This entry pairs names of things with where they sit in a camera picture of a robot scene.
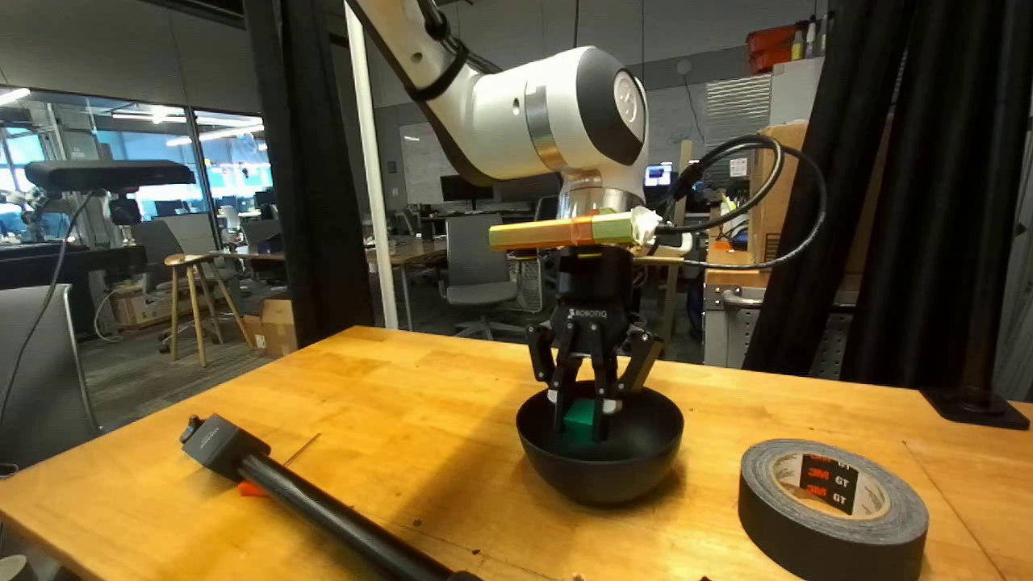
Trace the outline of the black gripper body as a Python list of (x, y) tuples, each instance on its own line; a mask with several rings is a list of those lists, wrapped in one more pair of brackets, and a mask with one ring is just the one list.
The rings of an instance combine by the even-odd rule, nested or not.
[(566, 352), (575, 379), (582, 361), (590, 361), (600, 336), (619, 347), (616, 361), (626, 364), (628, 333), (647, 333), (636, 318), (634, 260), (622, 248), (566, 253), (559, 260), (554, 310), (536, 328), (551, 330), (554, 350)]

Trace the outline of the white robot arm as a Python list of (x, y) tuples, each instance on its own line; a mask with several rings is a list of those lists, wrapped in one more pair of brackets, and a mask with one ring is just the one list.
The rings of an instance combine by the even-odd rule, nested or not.
[(462, 179), (505, 183), (554, 174), (551, 221), (499, 223), (510, 254), (559, 254), (566, 287), (529, 338), (551, 435), (606, 441), (642, 391), (660, 343), (634, 333), (628, 262), (663, 217), (647, 206), (648, 101), (642, 81), (597, 45), (487, 69), (435, 0), (347, 0), (372, 28), (410, 101), (428, 116)]

